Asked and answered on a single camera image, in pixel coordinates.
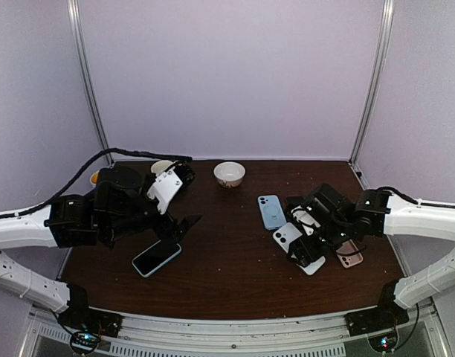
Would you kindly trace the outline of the white phone from blue case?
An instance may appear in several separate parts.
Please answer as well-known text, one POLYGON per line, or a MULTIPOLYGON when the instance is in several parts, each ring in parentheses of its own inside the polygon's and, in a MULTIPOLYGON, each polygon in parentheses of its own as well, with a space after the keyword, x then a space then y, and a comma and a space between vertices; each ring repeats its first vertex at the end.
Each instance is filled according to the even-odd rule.
POLYGON ((274 241, 284 250, 290 263, 298 266, 306 275, 312 276, 326 262, 326 258, 305 231, 300 231, 291 222, 273 232, 274 241))

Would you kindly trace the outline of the pink phone case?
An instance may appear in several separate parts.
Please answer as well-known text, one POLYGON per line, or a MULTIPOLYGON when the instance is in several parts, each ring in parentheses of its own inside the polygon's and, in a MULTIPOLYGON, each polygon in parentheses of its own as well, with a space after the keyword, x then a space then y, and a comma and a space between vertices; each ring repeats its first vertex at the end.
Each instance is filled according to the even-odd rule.
POLYGON ((352 268, 364 261, 360 249, 351 239, 344 242, 335 253, 344 268, 352 268))

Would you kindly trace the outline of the purple phone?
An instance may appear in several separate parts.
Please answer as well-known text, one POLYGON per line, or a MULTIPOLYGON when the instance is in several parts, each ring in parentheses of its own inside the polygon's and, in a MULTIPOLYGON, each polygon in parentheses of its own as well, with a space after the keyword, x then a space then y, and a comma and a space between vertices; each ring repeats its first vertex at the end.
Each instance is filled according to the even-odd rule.
POLYGON ((286 213, 289 216, 293 216, 294 213, 300 211, 303 212, 304 208, 302 207, 303 197, 302 196, 289 196, 285 199, 286 202, 286 213))

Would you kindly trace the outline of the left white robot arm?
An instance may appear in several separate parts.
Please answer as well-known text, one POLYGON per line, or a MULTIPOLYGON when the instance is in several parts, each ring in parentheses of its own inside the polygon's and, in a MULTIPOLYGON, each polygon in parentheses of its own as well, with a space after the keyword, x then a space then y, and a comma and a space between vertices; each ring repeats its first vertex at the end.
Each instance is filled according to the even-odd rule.
POLYGON ((88 307, 84 288, 43 277, 19 265, 4 250, 27 246, 108 248, 124 237, 153 230, 157 241, 139 253, 132 265, 149 277, 181 253, 180 242, 200 220, 181 221, 168 212, 170 202, 194 180, 187 164, 175 163, 159 174, 142 176, 130 167, 103 168, 93 190, 85 195, 56 195, 47 203, 0 213, 0 286, 91 329, 96 313, 88 307))

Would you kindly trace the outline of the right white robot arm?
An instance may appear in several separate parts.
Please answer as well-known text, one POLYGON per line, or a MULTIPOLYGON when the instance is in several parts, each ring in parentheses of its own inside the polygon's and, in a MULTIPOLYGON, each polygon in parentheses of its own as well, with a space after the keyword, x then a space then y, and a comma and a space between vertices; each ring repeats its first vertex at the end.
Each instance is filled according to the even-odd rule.
MULTIPOLYGON (((455 242, 455 203, 414 199, 394 187, 364 190, 350 201, 329 184, 306 196, 286 199, 287 214, 307 232, 290 243, 289 258, 304 265, 321 248, 338 249, 349 239, 409 235, 455 242)), ((386 328, 421 300, 455 286, 455 246, 421 271, 384 286, 379 306, 371 311, 375 327, 386 328)))

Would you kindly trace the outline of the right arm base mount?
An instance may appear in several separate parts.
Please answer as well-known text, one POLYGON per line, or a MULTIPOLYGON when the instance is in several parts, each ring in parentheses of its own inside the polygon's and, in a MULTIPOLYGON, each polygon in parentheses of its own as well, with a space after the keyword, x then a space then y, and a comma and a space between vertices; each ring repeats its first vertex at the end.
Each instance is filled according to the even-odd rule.
POLYGON ((367 335, 370 347, 377 353, 392 353, 399 345, 398 326, 409 321, 406 309, 384 300, 376 307, 345 315, 351 337, 367 335))

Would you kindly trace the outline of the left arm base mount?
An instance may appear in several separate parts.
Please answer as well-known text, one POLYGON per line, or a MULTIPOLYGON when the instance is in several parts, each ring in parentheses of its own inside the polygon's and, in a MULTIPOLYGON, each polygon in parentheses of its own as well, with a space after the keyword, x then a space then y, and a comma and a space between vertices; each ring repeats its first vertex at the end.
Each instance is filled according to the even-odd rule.
POLYGON ((57 323, 69 334, 69 347, 79 356, 93 353, 102 337, 116 338, 123 317, 114 312, 92 309, 84 300, 68 302, 68 308, 54 313, 57 323))

